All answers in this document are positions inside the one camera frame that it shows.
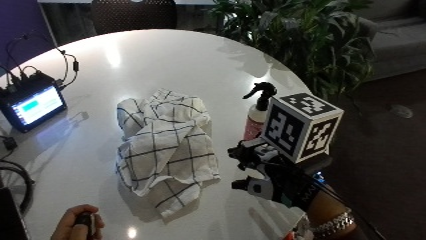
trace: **silver watch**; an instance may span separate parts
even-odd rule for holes
[[[323,239],[331,236],[354,224],[354,217],[350,212],[351,210],[347,208],[347,211],[338,215],[333,220],[310,229],[315,239]]]

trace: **gray chair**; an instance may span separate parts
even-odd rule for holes
[[[140,29],[176,29],[176,3],[173,0],[93,0],[92,20],[98,35]]]

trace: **person's hand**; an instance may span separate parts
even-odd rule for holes
[[[72,207],[66,210],[61,220],[58,221],[56,230],[50,237],[50,240],[86,240],[88,236],[88,227],[84,224],[76,224],[74,221],[77,216],[82,212],[90,212],[94,215],[94,226],[96,226],[96,233],[93,235],[93,239],[102,239],[100,229],[104,228],[105,224],[102,219],[97,213],[98,208],[92,205],[78,205]]]

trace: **crumpled towel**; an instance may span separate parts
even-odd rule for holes
[[[125,186],[168,217],[200,196],[204,181],[220,179],[210,116],[200,98],[160,89],[148,100],[117,105],[125,142],[117,173]]]

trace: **white round table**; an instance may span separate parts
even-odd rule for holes
[[[18,143],[8,159],[26,168],[36,181],[25,215],[32,239],[49,239],[66,208],[82,203],[100,207],[108,240],[281,239],[302,211],[231,190],[230,183],[246,173],[226,150],[242,139],[247,109],[259,93],[247,100],[242,96],[254,83],[271,82],[277,96],[309,92],[291,71],[258,50],[189,31],[121,32],[60,48],[80,62],[77,80],[62,91],[66,112],[26,134],[0,119],[3,130]],[[56,50],[25,65],[53,78],[62,77],[64,62]],[[221,174],[221,181],[204,187],[200,199],[169,219],[122,187],[114,173],[122,136],[116,105],[130,97],[150,97],[158,88],[202,99],[213,121]]]

